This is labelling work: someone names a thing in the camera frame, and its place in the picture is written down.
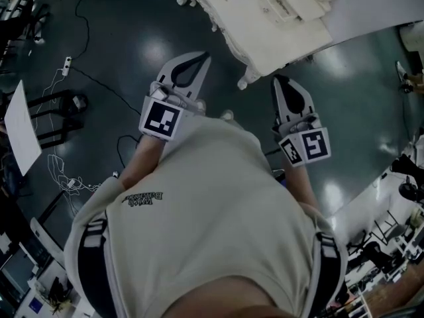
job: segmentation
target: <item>glossy floor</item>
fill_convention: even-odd
[[[28,98],[39,97],[50,85],[66,56],[77,56],[85,44],[84,20],[74,15],[78,0],[40,0],[52,8],[42,46],[31,46],[30,56],[20,59],[19,70]],[[261,141],[263,151],[276,144],[270,133],[274,120],[270,95],[271,77],[262,78],[239,91],[237,81],[244,66],[230,53],[219,32],[211,32],[209,17],[200,7],[179,7],[176,0],[83,0],[79,14],[89,20],[87,52],[73,65],[106,83],[141,109],[143,97],[159,69],[169,59],[195,50],[207,50],[213,62],[201,97],[207,114],[217,117],[232,109],[236,120]],[[410,70],[396,29],[383,30],[328,48],[312,61],[302,61],[280,70],[312,95],[322,123],[328,127],[333,156],[310,165],[309,171],[323,213],[330,217],[350,203],[374,181],[407,142],[405,124],[412,133],[424,115],[424,99],[398,91],[395,60]],[[1,78],[11,88],[13,79]],[[113,171],[122,170],[117,139],[124,134],[139,136],[139,117],[105,88],[71,71],[56,90],[85,93],[89,109],[83,115],[84,129],[70,135],[57,147],[66,162],[67,176],[81,176],[84,183],[99,184]],[[405,124],[402,107],[405,108]],[[40,122],[40,130],[50,122]],[[122,139],[124,161],[134,151],[134,142]],[[58,194],[48,170],[45,150],[29,172],[30,197],[19,200],[29,220],[38,217]],[[279,168],[279,155],[270,157]],[[78,208],[91,195],[73,196]],[[45,226],[63,246],[73,219],[72,210],[61,200]]]

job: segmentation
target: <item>power strip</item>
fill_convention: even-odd
[[[71,67],[71,62],[72,62],[72,58],[70,56],[67,56],[66,59],[65,59],[64,68],[62,70],[62,75],[64,77],[68,76],[69,68]]]

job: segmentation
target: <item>person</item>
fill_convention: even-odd
[[[422,73],[408,74],[398,61],[396,62],[396,70],[401,82],[401,88],[405,93],[416,92],[424,94],[424,75]]]
[[[81,208],[71,283],[103,318],[310,316],[315,236],[333,232],[306,167],[283,159],[285,188],[230,111],[193,123],[169,143],[144,135]]]

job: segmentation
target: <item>white table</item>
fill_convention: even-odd
[[[177,0],[184,5],[187,0]],[[238,87],[348,39],[424,19],[424,0],[334,0],[321,19],[284,28],[270,22],[259,0],[190,0],[209,14],[233,55],[246,64]]]

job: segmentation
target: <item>neck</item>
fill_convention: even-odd
[[[225,277],[191,290],[173,303],[162,318],[221,318],[255,305],[274,305],[274,302],[251,280]]]

